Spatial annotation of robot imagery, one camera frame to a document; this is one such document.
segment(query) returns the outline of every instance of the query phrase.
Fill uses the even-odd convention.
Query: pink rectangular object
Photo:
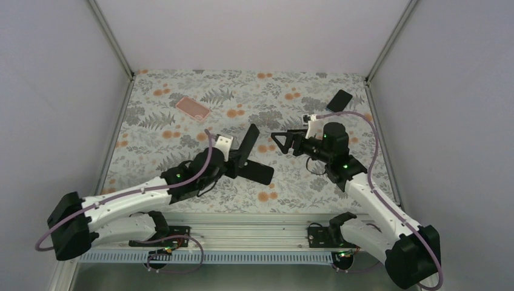
[[[191,116],[197,121],[203,121],[210,113],[210,109],[203,106],[202,104],[192,100],[188,96],[183,97],[176,104],[176,108],[185,114]]]

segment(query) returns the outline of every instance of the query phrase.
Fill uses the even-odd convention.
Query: leaf pattern
[[[272,184],[223,177],[200,198],[165,206],[171,212],[210,213],[362,213],[362,207],[333,185],[326,175],[305,169],[306,156],[282,154],[271,132],[304,129],[301,115],[326,113],[326,104],[343,89],[353,95],[348,110],[369,114],[362,76],[305,72],[242,72],[214,70],[142,70],[128,102],[110,162],[104,193],[148,181],[161,172],[191,160],[207,145],[205,128],[233,136],[237,148],[251,123],[261,132],[249,159],[275,169]],[[211,114],[198,122],[180,112],[176,103],[195,99]],[[375,139],[369,126],[354,116],[335,116],[350,135],[350,151],[365,166],[371,161]],[[324,164],[310,161],[309,169],[324,172]],[[381,152],[373,178],[393,197]]]

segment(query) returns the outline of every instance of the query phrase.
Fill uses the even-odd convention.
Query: smartphone
[[[175,107],[198,121],[203,121],[210,113],[209,108],[203,106],[195,100],[192,100],[188,96],[180,99]]]
[[[346,108],[346,105],[350,103],[352,98],[352,94],[343,90],[339,90],[336,96],[334,96],[334,98],[332,98],[332,100],[327,105],[327,109],[332,112],[341,112]]]

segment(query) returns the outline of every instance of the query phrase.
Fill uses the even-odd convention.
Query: tabletop
[[[260,136],[249,159],[275,169],[269,186],[244,178],[222,177],[200,198],[163,207],[169,212],[201,213],[365,213],[361,206],[324,176],[305,168],[306,156],[283,155],[271,132],[304,129],[300,116],[324,114],[343,89],[353,95],[347,110],[372,120],[362,76],[335,73],[251,72],[237,70],[141,70],[126,108],[102,193],[146,182],[189,160],[208,147],[204,129],[235,137],[238,147],[250,124]],[[175,106],[184,96],[211,110],[199,122]],[[326,122],[345,125],[350,153],[366,167],[375,150],[368,123],[357,116],[334,116]],[[323,164],[309,163],[322,173]],[[382,153],[373,179],[394,200]]]

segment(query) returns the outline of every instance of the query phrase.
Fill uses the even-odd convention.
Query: wall
[[[441,234],[446,290],[510,290],[514,2],[421,1],[372,81],[407,211]]]
[[[408,0],[97,0],[132,69],[368,74]]]
[[[2,1],[0,16],[0,286],[45,290],[55,257],[34,243],[63,194],[91,194],[128,78],[86,1]]]

